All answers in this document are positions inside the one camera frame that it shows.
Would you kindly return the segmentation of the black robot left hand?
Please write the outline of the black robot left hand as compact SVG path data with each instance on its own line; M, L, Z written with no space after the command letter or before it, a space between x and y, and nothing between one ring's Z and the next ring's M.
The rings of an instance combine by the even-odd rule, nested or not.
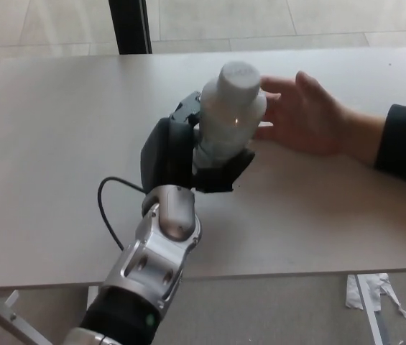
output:
M200 92L186 96L149 134L140 157L144 193L161 185L177 185L202 193L229 193L255 153L244 148L220 167L198 167L193 172L193 149L200 141Z

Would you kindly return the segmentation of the person's bare hand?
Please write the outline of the person's bare hand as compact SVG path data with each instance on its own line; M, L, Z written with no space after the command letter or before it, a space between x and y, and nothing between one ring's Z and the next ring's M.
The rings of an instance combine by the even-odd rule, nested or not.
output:
M377 158L385 119L350 109L303 71L295 78L265 75L267 110L254 138L312 155L345 155L365 165Z

